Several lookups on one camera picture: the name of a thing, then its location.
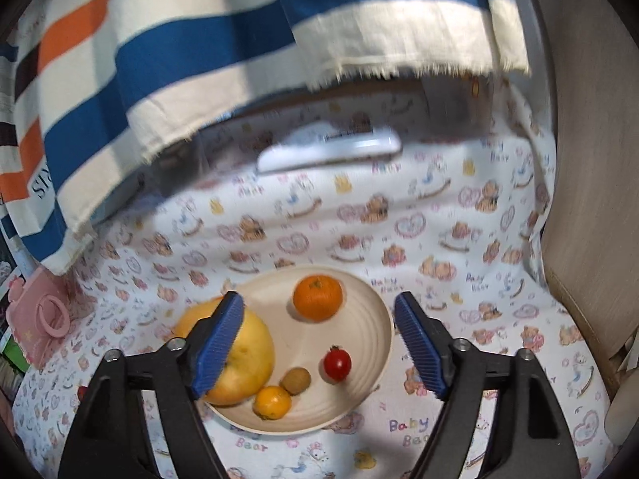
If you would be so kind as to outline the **small orange tomato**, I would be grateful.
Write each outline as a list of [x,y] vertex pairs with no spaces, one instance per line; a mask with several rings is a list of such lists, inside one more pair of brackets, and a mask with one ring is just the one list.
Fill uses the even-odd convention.
[[266,386],[254,396],[252,410],[265,421],[276,421],[292,408],[292,396],[282,386]]

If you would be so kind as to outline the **brown longan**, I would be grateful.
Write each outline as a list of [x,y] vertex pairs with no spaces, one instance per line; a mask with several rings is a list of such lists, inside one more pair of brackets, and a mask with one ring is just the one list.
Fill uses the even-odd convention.
[[312,383],[310,372],[306,368],[296,366],[286,372],[280,380],[282,386],[289,395],[298,396],[306,391]]

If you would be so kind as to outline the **red cherry tomato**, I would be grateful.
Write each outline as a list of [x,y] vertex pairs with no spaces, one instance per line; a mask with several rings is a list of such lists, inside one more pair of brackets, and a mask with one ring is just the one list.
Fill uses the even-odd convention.
[[352,369],[351,356],[345,349],[333,346],[324,357],[323,369],[330,381],[335,383],[343,382]]

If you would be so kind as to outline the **orange mandarin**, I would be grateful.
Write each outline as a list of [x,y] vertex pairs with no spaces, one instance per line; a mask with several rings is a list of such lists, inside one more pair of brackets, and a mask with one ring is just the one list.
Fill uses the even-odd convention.
[[323,322],[337,314],[344,301],[339,280],[328,275],[311,275],[301,279],[292,293],[292,305],[303,319]]

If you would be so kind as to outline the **wooden headboard panel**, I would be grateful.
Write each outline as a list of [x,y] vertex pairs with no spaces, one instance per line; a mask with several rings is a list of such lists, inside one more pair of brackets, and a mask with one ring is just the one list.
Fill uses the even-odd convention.
[[638,47],[607,0],[538,0],[558,93],[550,288],[615,380],[638,329]]

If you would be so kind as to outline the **striped Paris blanket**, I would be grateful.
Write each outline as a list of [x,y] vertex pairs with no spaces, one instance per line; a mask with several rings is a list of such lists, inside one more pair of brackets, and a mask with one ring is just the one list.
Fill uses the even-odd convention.
[[1,224],[65,273],[115,189],[237,110],[529,68],[516,0],[2,0]]

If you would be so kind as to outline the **large yellow-orange grapefruit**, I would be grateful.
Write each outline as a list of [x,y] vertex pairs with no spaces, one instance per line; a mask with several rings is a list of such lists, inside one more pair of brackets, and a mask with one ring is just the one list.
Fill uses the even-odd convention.
[[216,385],[204,399],[216,407],[229,407],[254,396],[271,378],[275,346],[263,320],[245,308],[240,327]]

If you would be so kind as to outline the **baby bear printed bedsheet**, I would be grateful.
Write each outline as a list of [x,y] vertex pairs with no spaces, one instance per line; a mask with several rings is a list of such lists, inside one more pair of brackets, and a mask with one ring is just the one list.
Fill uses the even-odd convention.
[[[26,375],[13,407],[32,464],[48,478],[58,472],[78,388],[107,349],[153,350],[186,307],[280,267],[318,264],[353,273],[386,302],[411,291],[479,348],[533,351],[566,414],[581,475],[597,477],[614,453],[602,426],[609,399],[540,262],[554,139],[515,89],[494,105],[494,125],[468,139],[435,133],[433,107],[417,92],[313,103],[209,130],[205,180],[171,198],[141,195],[101,226],[73,269],[69,336]],[[402,154],[254,171],[269,143],[316,120],[388,125],[402,136]]]

